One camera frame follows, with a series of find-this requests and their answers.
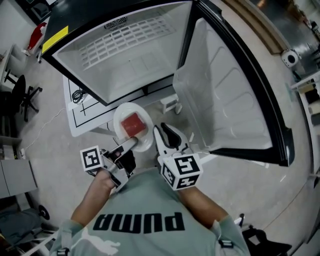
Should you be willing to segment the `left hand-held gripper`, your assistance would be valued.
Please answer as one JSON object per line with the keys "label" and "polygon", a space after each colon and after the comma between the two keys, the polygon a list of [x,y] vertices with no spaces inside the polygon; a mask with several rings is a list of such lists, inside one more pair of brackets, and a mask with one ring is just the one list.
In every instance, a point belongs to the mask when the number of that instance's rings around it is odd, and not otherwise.
{"label": "left hand-held gripper", "polygon": [[115,192],[119,192],[136,168],[132,149],[138,144],[136,137],[130,137],[111,151],[93,146],[80,151],[82,167],[90,175],[96,174],[99,169],[109,173],[115,185]]}

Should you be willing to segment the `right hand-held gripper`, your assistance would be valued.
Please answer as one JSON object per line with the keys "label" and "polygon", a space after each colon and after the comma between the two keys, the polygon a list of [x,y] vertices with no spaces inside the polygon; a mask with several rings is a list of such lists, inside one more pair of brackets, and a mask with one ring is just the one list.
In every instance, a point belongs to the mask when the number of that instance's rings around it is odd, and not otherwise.
{"label": "right hand-held gripper", "polygon": [[196,186],[203,174],[199,155],[179,129],[164,122],[160,126],[153,127],[160,175],[174,191]]}

